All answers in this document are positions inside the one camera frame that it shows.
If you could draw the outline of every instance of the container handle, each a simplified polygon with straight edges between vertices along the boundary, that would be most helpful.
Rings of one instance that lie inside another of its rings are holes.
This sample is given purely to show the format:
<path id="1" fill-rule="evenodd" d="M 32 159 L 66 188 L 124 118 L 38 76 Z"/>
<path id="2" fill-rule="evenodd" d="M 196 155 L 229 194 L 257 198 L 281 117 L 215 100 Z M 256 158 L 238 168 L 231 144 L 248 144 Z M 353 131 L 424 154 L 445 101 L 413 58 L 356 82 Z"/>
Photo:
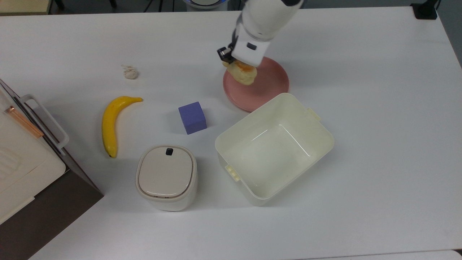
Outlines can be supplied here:
<path id="1" fill-rule="evenodd" d="M 311 108 L 307 108 L 306 110 L 308 110 L 308 112 L 314 116 L 314 118 L 317 120 L 317 121 L 321 121 L 321 118 L 311 109 Z"/>
<path id="2" fill-rule="evenodd" d="M 234 168 L 231 165 L 227 165 L 225 169 L 228 171 L 228 173 L 231 175 L 231 177 L 234 179 L 234 181 L 240 181 L 241 177 L 236 173 Z"/>
<path id="3" fill-rule="evenodd" d="M 33 95 L 31 95 L 31 94 L 24 95 L 19 99 L 19 101 L 21 101 L 22 103 L 25 104 L 27 101 L 29 101 L 31 99 L 34 100 L 37 103 L 37 105 L 45 112 L 45 114 L 49 117 L 49 119 L 56 125 L 59 132 L 61 132 L 61 134 L 63 135 L 63 139 L 59 143 L 56 143 L 53 138 L 50 138 L 51 142 L 53 142 L 53 144 L 59 150 L 61 150 L 69 142 L 69 136 L 63 130 L 63 128 L 58 124 L 58 122 L 53 118 L 53 116 L 50 114 L 50 112 L 48 112 L 48 110 L 42 105 L 42 103 L 40 103 Z"/>

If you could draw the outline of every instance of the black cable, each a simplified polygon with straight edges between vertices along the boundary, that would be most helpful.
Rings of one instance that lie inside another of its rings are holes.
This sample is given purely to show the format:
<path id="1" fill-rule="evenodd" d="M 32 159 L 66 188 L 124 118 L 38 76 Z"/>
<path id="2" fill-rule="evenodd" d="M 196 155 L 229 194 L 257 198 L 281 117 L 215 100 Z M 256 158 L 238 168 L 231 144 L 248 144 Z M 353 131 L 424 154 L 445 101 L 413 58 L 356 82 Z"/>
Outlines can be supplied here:
<path id="1" fill-rule="evenodd" d="M 51 2 L 50 2 L 50 8 L 48 9 L 48 15 L 51 14 L 51 8 L 52 8 L 52 6 L 53 6 L 53 2 L 54 2 L 54 1 L 51 1 Z"/>
<path id="2" fill-rule="evenodd" d="M 151 1 L 149 1 L 149 4 L 147 4 L 147 6 L 146 6 L 146 9 L 145 9 L 143 12 L 146 12 L 146 11 L 147 11 L 147 9 L 148 9 L 148 8 L 149 8 L 149 6 L 151 5 L 151 3 L 152 3 L 152 0 L 151 0 Z"/>
<path id="3" fill-rule="evenodd" d="M 159 9 L 157 10 L 157 12 L 162 12 L 162 4 L 163 3 L 164 3 L 164 0 L 160 0 Z"/>

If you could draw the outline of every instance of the white plastic container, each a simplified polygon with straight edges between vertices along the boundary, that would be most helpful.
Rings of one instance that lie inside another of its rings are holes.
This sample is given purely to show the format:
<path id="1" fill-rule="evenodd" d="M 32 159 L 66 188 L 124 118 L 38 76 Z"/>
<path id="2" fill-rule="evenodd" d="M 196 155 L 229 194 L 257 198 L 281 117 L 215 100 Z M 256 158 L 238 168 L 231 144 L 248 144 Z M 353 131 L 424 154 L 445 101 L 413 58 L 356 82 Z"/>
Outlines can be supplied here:
<path id="1" fill-rule="evenodd" d="M 261 206 L 334 146 L 320 118 L 294 96 L 276 96 L 215 140 L 221 166 Z"/>
<path id="2" fill-rule="evenodd" d="M 196 159 L 181 146 L 153 146 L 138 163 L 136 189 L 160 210 L 184 210 L 196 196 Z"/>

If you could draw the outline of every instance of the canister lid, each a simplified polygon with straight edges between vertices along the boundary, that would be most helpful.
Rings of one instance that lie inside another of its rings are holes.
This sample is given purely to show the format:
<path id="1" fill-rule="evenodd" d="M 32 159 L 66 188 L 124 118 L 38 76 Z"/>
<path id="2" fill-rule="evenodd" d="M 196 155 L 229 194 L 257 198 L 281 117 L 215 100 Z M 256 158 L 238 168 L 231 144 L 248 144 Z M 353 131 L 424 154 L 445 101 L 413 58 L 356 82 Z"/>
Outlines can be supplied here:
<path id="1" fill-rule="evenodd" d="M 141 190 L 155 197 L 174 198 L 185 192 L 191 182 L 193 160 L 178 147 L 157 147 L 144 157 L 140 173 Z"/>

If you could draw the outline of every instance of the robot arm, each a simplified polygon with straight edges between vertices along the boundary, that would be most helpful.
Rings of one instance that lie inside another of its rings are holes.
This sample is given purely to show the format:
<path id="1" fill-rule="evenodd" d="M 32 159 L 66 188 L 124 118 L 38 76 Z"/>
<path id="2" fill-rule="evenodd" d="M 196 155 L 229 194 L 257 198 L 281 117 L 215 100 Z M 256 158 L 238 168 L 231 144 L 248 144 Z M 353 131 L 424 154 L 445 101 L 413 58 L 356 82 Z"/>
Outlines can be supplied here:
<path id="1" fill-rule="evenodd" d="M 217 50 L 222 61 L 238 59 L 258 67 L 270 41 L 287 24 L 303 0 L 248 0 L 237 19 L 228 47 Z"/>

